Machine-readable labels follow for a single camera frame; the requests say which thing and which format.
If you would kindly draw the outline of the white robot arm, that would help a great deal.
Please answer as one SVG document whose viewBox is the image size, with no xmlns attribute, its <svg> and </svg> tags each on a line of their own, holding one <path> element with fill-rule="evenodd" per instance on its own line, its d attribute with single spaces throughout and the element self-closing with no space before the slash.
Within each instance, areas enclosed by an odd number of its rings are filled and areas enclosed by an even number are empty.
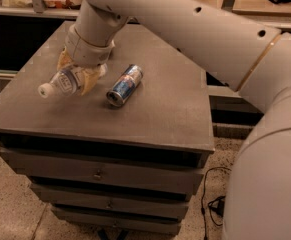
<svg viewBox="0 0 291 240">
<path fill-rule="evenodd" d="M 82 0 L 70 58 L 106 63 L 129 19 L 263 114 L 232 167 L 222 240 L 291 240 L 291 34 L 197 0 Z"/>
</svg>

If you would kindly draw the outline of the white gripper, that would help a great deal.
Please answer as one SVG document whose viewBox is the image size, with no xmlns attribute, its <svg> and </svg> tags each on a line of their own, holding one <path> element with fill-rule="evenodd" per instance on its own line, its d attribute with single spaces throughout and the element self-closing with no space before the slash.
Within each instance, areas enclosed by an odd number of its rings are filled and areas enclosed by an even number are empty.
<svg viewBox="0 0 291 240">
<path fill-rule="evenodd" d="M 56 69 L 72 67 L 74 63 L 85 67 L 82 71 L 84 84 L 81 91 L 81 95 L 85 95 L 95 87 L 100 78 L 106 75 L 107 65 L 105 63 L 108 61 L 115 43 L 111 42 L 106 47 L 89 44 L 72 25 L 65 38 L 65 47 L 59 55 Z"/>
</svg>

